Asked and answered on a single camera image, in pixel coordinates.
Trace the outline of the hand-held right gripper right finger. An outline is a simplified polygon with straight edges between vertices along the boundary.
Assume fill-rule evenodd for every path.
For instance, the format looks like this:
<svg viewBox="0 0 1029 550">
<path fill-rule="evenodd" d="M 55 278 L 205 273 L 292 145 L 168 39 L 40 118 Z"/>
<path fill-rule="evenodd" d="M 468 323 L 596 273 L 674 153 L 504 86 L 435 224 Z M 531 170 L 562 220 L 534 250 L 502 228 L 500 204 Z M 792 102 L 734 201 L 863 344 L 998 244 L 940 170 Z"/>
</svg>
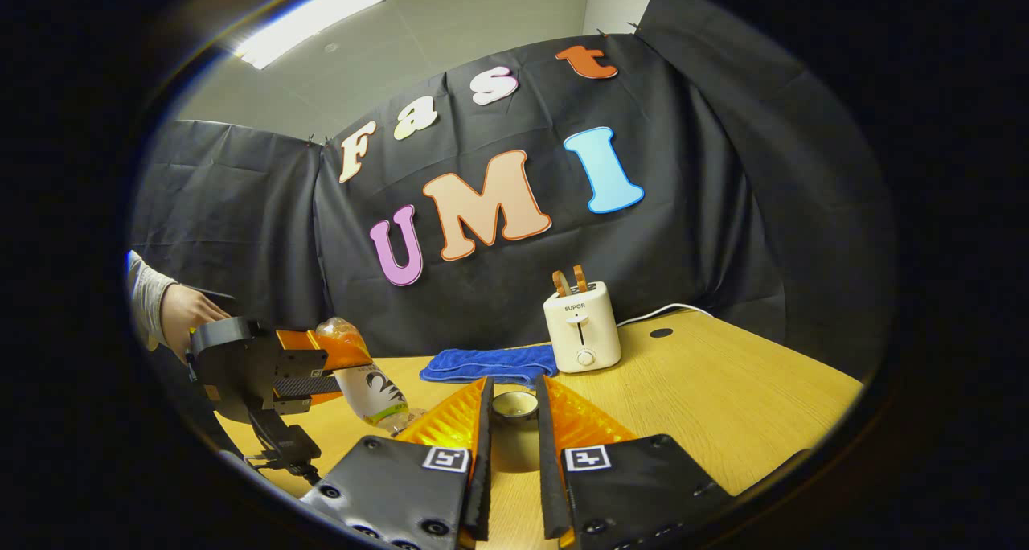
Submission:
<svg viewBox="0 0 1029 550">
<path fill-rule="evenodd" d="M 636 436 L 547 376 L 535 390 L 543 528 L 560 548 L 681 548 L 731 506 L 672 436 Z"/>
</svg>

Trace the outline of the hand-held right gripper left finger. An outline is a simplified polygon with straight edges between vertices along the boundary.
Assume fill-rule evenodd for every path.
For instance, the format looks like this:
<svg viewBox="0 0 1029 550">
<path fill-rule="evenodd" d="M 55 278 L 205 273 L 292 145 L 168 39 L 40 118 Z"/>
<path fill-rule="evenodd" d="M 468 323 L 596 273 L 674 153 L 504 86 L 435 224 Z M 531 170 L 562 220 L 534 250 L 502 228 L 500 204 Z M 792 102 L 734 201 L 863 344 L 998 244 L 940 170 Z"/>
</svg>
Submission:
<svg viewBox="0 0 1029 550">
<path fill-rule="evenodd" d="M 393 439 L 361 437 L 301 505 L 375 548 L 473 549 L 489 535 L 493 396 L 481 378 Z"/>
</svg>

